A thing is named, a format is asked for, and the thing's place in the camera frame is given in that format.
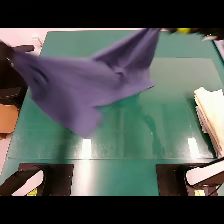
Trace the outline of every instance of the yellow label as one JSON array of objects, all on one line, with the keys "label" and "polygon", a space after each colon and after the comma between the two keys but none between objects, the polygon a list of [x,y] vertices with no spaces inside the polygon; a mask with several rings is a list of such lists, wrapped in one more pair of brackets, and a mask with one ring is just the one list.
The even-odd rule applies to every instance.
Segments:
[{"label": "yellow label", "polygon": [[178,31],[179,33],[187,34],[187,33],[190,33],[191,28],[177,28],[177,31]]},{"label": "yellow label", "polygon": [[33,189],[27,196],[37,196],[37,188]]},{"label": "yellow label", "polygon": [[194,195],[195,196],[205,196],[205,191],[204,190],[195,190]]}]

